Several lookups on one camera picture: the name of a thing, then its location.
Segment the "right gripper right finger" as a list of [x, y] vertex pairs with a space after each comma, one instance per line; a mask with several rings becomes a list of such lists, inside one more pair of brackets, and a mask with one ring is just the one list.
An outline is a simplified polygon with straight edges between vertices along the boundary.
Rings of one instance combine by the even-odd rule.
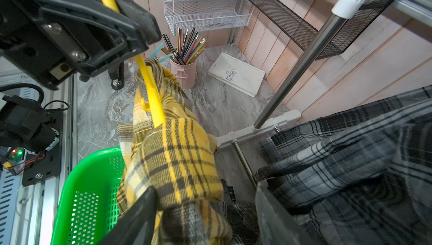
[[263, 182], [256, 186], [255, 206], [264, 245], [316, 245]]

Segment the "yellow plaid shirt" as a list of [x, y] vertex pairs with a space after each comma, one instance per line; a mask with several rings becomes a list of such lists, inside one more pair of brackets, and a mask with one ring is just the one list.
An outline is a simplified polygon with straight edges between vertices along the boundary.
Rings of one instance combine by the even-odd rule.
[[150, 187], [156, 190], [154, 245], [227, 245], [234, 234], [218, 211], [224, 199], [215, 163], [216, 139], [197, 122], [177, 78], [148, 58], [159, 91], [165, 122], [154, 126], [146, 85], [137, 75], [133, 122], [118, 125], [126, 167], [117, 193], [124, 216]]

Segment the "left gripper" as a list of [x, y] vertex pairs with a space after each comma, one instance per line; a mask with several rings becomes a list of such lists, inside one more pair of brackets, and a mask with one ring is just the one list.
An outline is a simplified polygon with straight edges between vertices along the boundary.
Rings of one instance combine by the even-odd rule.
[[1, 56], [51, 90], [79, 73], [98, 76], [135, 54], [135, 23], [147, 46], [162, 39], [155, 17], [132, 0], [1, 0]]

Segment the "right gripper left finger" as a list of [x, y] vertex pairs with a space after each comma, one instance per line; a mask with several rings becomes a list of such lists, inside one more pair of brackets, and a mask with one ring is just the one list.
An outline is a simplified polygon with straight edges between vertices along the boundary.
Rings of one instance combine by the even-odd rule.
[[150, 245], [156, 220], [157, 195], [149, 187], [120, 218], [116, 226], [99, 241], [100, 245]]

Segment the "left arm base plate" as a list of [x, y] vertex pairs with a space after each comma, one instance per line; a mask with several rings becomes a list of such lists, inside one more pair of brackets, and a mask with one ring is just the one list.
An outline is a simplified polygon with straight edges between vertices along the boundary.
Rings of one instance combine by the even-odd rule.
[[49, 126], [58, 134], [58, 142], [51, 150], [45, 152], [44, 158], [40, 155], [35, 163], [26, 167], [22, 173], [21, 182], [24, 187], [35, 185], [60, 174], [65, 115], [63, 112], [49, 112], [49, 114], [52, 117], [52, 123]]

